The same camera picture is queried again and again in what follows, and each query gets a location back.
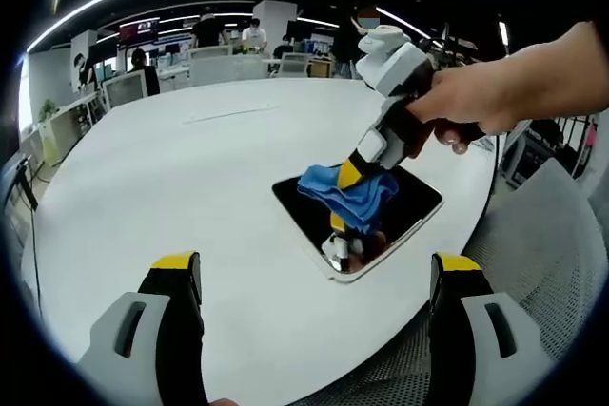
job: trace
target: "white round table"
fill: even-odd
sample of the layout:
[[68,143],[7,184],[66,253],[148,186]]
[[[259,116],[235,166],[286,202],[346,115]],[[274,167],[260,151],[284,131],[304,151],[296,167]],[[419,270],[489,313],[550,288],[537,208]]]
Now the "white round table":
[[[271,186],[336,164],[379,114],[362,81],[273,79],[183,89],[113,109],[72,150],[35,214],[42,305],[69,360],[165,254],[201,253],[210,399],[284,405],[377,352],[429,294],[430,256],[459,254],[488,198],[495,152],[430,140],[404,168],[444,204],[353,283],[327,280]],[[23,273],[35,290],[31,239]]]

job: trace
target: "screen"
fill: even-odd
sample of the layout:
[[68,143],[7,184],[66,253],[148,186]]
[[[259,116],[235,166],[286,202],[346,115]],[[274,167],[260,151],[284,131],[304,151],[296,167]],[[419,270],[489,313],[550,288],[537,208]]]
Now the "screen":
[[165,53],[166,54],[179,54],[180,53],[180,44],[174,43],[172,45],[166,45]]
[[159,21],[157,19],[121,26],[119,43],[121,45],[137,45],[149,42],[156,38],[158,29]]
[[[390,173],[397,180],[399,190],[382,209],[379,232],[363,238],[363,255],[358,259],[362,265],[379,257],[442,203],[442,195],[437,190],[403,168],[398,166]],[[299,179],[297,176],[276,183],[273,192],[309,241],[323,254],[322,246],[333,235],[330,211],[323,203],[298,192],[296,183]]]

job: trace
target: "person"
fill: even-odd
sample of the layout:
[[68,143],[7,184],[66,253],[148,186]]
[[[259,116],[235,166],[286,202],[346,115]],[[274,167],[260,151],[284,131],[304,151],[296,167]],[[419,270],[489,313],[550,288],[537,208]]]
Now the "person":
[[432,89],[407,109],[458,154],[468,147],[459,124],[499,134],[527,119],[587,115],[609,107],[609,40],[593,22],[558,40],[487,63],[434,75]]
[[336,59],[336,76],[345,79],[358,79],[355,63],[362,57],[358,43],[367,30],[357,20],[360,8],[354,6],[339,23],[339,29],[334,37],[332,54]]
[[78,88],[81,89],[93,83],[95,89],[97,89],[97,75],[95,75],[95,69],[89,59],[81,52],[74,58],[74,66],[78,68]]
[[249,21],[249,27],[244,29],[242,40],[244,42],[245,49],[252,50],[256,53],[265,50],[268,42],[266,40],[265,30],[260,29],[260,19],[251,18]]
[[190,32],[190,48],[217,47],[220,42],[230,45],[230,38],[226,33],[224,23],[213,14],[210,8]]
[[146,65],[146,54],[143,50],[137,48],[133,51],[131,54],[131,63],[133,64],[133,70],[131,72],[138,70],[144,71],[148,96],[160,94],[161,89],[159,87],[159,77],[156,74],[156,68]]
[[290,44],[290,38],[288,35],[284,35],[282,43],[275,48],[273,51],[273,57],[275,59],[281,59],[285,52],[294,52],[294,47]]

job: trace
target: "blue cloth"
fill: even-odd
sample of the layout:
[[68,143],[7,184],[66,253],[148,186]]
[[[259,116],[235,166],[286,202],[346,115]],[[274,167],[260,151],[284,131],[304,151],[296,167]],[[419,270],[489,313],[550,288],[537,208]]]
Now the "blue cloth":
[[379,208],[398,193],[398,182],[384,171],[341,190],[337,186],[339,170],[338,166],[310,166],[298,181],[298,191],[322,202],[349,227],[366,235],[376,231],[381,216]]

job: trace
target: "man in white shirt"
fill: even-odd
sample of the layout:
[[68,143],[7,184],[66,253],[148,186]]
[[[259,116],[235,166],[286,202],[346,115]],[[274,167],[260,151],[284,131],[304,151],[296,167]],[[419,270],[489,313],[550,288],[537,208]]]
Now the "man in white shirt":
[[254,52],[262,52],[265,50],[268,42],[266,41],[265,30],[260,29],[260,19],[251,18],[249,27],[244,30],[242,40],[245,49],[250,49]]

